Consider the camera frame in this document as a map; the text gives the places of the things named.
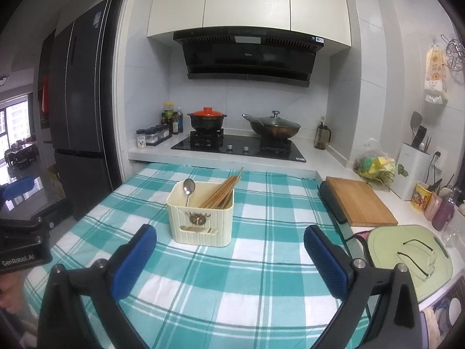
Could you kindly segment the person's left hand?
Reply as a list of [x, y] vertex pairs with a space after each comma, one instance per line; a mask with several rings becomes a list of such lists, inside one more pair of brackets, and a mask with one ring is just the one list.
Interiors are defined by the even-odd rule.
[[0, 277], [0, 307], [15, 314], [24, 306], [24, 272], [2, 274]]

